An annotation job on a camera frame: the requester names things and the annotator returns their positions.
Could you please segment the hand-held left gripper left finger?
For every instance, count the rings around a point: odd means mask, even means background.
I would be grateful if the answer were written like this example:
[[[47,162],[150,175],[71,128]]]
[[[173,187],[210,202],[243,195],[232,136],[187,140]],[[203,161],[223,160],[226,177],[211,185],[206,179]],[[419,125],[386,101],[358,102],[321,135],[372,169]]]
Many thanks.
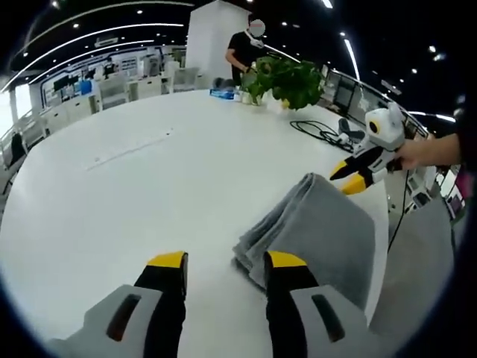
[[[148,261],[133,285],[122,285],[86,311],[82,327],[52,339],[53,357],[176,357],[186,318],[188,254]]]

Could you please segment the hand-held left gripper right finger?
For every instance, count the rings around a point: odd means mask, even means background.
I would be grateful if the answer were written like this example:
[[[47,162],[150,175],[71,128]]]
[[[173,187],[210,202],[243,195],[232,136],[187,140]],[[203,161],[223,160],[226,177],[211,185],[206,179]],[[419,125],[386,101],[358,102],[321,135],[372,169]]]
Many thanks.
[[[301,258],[264,253],[266,319],[274,357],[376,357],[377,336],[364,313]]]

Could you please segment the person's right hand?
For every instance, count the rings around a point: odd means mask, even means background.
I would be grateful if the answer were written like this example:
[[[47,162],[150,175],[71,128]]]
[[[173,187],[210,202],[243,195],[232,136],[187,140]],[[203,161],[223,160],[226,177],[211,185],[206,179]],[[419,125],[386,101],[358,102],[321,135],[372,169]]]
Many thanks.
[[[397,150],[395,159],[404,170],[415,169],[419,166],[434,165],[433,144],[430,141],[406,140]]]

